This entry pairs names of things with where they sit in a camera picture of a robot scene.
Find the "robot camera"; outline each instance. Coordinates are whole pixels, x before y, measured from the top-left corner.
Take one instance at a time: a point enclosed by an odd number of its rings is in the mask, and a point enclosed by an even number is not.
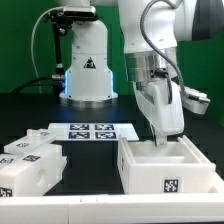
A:
[[[64,16],[74,20],[88,21],[97,20],[96,9],[89,7],[65,6],[63,10]]]

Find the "small white box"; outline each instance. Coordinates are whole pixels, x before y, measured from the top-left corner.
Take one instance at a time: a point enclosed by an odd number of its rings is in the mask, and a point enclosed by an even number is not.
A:
[[[44,144],[0,169],[0,195],[42,196],[62,179],[65,164],[60,145]]]
[[[45,129],[27,130],[27,136],[4,147],[5,153],[22,155],[56,139],[56,133]]]
[[[126,194],[207,193],[215,164],[186,136],[157,148],[154,142],[118,143],[118,169]]]

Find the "black table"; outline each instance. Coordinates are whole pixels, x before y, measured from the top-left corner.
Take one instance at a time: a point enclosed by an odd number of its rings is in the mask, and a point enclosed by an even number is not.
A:
[[[26,135],[27,129],[47,129],[50,123],[132,123],[141,141],[152,140],[148,121],[134,96],[98,109],[73,108],[56,103],[52,95],[0,94],[0,150]],[[224,128],[207,115],[184,111],[186,135],[224,177]],[[47,195],[123,194],[117,169],[117,142],[60,142],[68,164],[63,180]]]

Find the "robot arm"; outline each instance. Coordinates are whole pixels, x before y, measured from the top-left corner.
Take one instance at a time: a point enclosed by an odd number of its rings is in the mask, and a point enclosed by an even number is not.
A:
[[[205,112],[209,104],[206,95],[184,87],[176,66],[176,46],[177,40],[205,39],[217,32],[224,24],[223,0],[142,0],[141,4],[139,0],[59,2],[72,6],[118,4],[128,80],[133,82],[138,106],[152,125],[157,145],[164,144],[167,136],[183,131],[182,104],[193,112]],[[171,82],[176,75],[181,94]]]

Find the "green backdrop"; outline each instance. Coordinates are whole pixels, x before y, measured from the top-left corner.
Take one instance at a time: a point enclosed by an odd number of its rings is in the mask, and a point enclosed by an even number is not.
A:
[[[33,26],[38,17],[57,4],[53,0],[1,0],[0,18],[0,92],[8,93],[35,78],[31,63],[30,43]],[[108,65],[114,72],[114,90],[118,94],[133,94],[127,82],[123,37],[120,32],[117,7],[97,8],[100,19],[109,31]],[[62,38],[65,67],[70,64],[71,35]],[[54,46],[50,23],[38,26],[35,39],[35,58],[40,76],[54,73]],[[185,85],[206,92],[212,100],[208,114],[224,125],[224,30],[211,40],[181,42],[178,61]],[[32,87],[24,92],[34,93]]]

